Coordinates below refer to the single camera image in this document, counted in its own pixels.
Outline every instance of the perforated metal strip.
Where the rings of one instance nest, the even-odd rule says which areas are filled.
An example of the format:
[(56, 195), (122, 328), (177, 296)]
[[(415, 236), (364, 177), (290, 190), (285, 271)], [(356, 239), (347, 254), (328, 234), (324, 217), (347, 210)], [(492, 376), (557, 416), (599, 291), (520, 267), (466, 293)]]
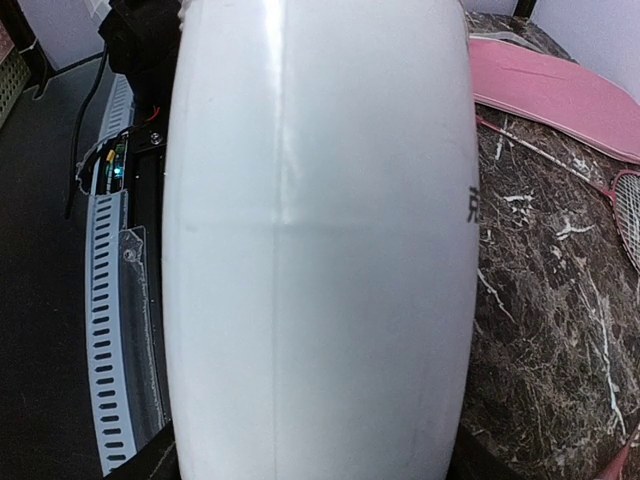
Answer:
[(136, 453), (127, 399), (118, 298), (118, 233), (126, 192), (89, 198), (87, 354), (93, 421), (107, 475)]
[(100, 136), (110, 138), (131, 125), (133, 118), (133, 92), (124, 75), (116, 75), (107, 102), (106, 114), (102, 118)]
[(29, 67), (14, 48), (0, 64), (0, 127), (20, 97), (29, 75)]

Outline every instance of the white wall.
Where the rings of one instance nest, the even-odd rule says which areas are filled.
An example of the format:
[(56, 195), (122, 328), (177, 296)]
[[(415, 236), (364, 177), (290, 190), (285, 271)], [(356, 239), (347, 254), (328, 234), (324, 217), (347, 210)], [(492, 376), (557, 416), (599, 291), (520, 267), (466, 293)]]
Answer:
[(102, 51), (98, 27), (84, 0), (19, 0), (31, 28), (54, 68)]
[(640, 1), (538, 0), (532, 20), (640, 103)]
[(471, 12), (513, 15), (518, 0), (462, 0), (464, 8)]

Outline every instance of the badminton racket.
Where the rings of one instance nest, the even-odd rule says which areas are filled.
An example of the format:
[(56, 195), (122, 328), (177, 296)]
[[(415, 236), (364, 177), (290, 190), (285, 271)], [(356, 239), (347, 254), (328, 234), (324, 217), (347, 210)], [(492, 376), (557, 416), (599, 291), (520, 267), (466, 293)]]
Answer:
[(631, 259), (631, 263), (640, 273), (640, 172), (634, 170), (619, 171), (611, 182), (611, 189), (607, 189), (593, 182), (582, 173), (569, 168), (553, 155), (548, 154), (526, 140), (522, 140), (513, 133), (486, 121), (479, 115), (476, 115), (476, 122), (532, 150), (550, 162), (555, 163), (607, 197), (613, 206), (613, 218), (618, 233), (622, 238), (622, 243)]

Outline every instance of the racket strings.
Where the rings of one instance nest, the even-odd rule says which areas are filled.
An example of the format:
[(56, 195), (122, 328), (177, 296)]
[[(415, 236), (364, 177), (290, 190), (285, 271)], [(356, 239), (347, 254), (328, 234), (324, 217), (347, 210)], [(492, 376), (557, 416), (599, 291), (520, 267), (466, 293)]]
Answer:
[(640, 271), (640, 176), (620, 175), (614, 193), (618, 230), (634, 266)]

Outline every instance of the black bracket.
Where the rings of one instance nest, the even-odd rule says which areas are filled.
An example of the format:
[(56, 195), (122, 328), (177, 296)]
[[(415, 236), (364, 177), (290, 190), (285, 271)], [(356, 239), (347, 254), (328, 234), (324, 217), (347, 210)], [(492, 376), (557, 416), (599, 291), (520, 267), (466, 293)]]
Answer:
[(513, 16), (530, 18), (535, 6), (536, 0), (518, 0), (518, 4), (516, 5), (516, 10), (513, 12)]
[(165, 150), (167, 147), (167, 130), (167, 119), (161, 117), (131, 132), (129, 135), (129, 154), (140, 155)]

